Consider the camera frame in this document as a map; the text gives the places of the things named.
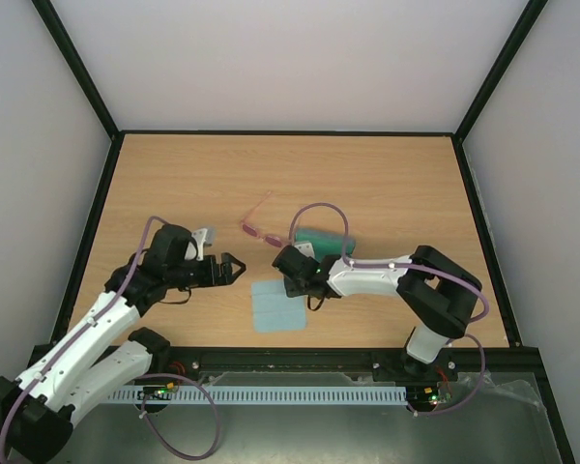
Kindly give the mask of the pink sunglasses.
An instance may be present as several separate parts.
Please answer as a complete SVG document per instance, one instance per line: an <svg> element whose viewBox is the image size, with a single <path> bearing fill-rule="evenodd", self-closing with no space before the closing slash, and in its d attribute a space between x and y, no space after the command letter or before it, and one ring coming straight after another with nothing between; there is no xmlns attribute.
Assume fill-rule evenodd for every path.
<svg viewBox="0 0 580 464"><path fill-rule="evenodd" d="M271 247L284 248L290 244L289 239L276 229L271 228L269 223L258 220L260 210L272 194L270 190L267 191L255 205L250 207L239 219L239 227L243 233L254 240L258 240Z"/></svg>

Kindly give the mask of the grey-green glasses case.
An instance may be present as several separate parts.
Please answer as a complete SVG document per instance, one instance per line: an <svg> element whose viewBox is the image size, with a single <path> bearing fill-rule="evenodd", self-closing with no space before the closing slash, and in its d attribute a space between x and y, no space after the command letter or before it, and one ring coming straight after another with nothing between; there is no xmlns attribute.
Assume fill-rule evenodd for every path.
<svg viewBox="0 0 580 464"><path fill-rule="evenodd" d="M315 228L298 227L291 235L292 242L309 241L315 250L315 260L321 261L326 255L339 255L342 251L343 235Z"/></svg>

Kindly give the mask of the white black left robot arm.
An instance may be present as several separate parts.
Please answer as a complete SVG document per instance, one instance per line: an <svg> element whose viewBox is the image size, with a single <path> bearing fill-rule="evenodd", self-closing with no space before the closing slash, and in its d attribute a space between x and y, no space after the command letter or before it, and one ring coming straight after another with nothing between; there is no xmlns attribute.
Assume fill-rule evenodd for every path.
<svg viewBox="0 0 580 464"><path fill-rule="evenodd" d="M207 228L191 232L168 222L154 234L143 232L128 263L112 273L82 319L15 379L0 377L0 462L7 462L9 449L33 463L51 460L78 423L129 382L160 380L150 394L189 383L182 368L171 366L167 339L132 327L170 290L231 285L246 271L228 252L206 253L212 241ZM124 331L131 331L128 340L107 354Z"/></svg>

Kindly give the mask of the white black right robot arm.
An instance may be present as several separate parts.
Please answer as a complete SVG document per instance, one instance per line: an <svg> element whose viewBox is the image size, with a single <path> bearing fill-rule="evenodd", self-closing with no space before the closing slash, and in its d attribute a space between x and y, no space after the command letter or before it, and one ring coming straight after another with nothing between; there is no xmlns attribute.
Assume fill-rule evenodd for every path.
<svg viewBox="0 0 580 464"><path fill-rule="evenodd" d="M325 300L355 295L400 298L420 323L404 345L401 367L411 377L425 377L441 350L463 338L469 325L484 317L489 303L472 274L432 246L393 259L363 260L338 254L320 261L295 246L286 246L272 267L290 284L288 295Z"/></svg>

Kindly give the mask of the light blue cleaning cloth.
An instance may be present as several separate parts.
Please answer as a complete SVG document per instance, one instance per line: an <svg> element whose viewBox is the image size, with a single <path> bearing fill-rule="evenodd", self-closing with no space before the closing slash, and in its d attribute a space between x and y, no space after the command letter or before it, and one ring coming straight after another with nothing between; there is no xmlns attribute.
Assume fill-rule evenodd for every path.
<svg viewBox="0 0 580 464"><path fill-rule="evenodd" d="M288 297L282 279L251 284L253 328L257 333L301 331L306 328L304 297Z"/></svg>

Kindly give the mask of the black front mounting rail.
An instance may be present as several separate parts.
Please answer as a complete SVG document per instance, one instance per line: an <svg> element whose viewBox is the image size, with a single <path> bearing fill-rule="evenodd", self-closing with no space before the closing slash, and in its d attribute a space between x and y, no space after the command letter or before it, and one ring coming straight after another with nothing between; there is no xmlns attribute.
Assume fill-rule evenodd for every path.
<svg viewBox="0 0 580 464"><path fill-rule="evenodd" d="M185 374L196 380L225 372L370 374L378 382L418 384L437 380L440 373L453 380L461 372L478 372L484 363L490 373L532 373L546 377L537 348L446 348L435 362L413 362L401 348L299 349L172 347L154 361L151 370Z"/></svg>

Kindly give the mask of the black left rear frame post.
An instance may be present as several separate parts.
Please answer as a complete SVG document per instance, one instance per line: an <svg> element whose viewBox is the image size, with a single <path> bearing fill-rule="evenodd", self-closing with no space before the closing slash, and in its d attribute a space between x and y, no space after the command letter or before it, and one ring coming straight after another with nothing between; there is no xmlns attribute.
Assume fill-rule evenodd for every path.
<svg viewBox="0 0 580 464"><path fill-rule="evenodd" d="M120 130L53 3L49 0L32 0L32 5L59 49L88 103L90 103L104 131L111 140L115 140Z"/></svg>

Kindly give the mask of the black frame corner post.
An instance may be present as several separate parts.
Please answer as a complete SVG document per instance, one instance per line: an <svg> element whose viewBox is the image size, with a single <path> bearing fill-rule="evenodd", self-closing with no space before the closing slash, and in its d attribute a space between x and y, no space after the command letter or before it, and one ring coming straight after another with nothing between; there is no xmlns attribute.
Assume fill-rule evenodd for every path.
<svg viewBox="0 0 580 464"><path fill-rule="evenodd" d="M460 142L472 131L547 4L547 0L530 0L526 3L455 132L455 137Z"/></svg>

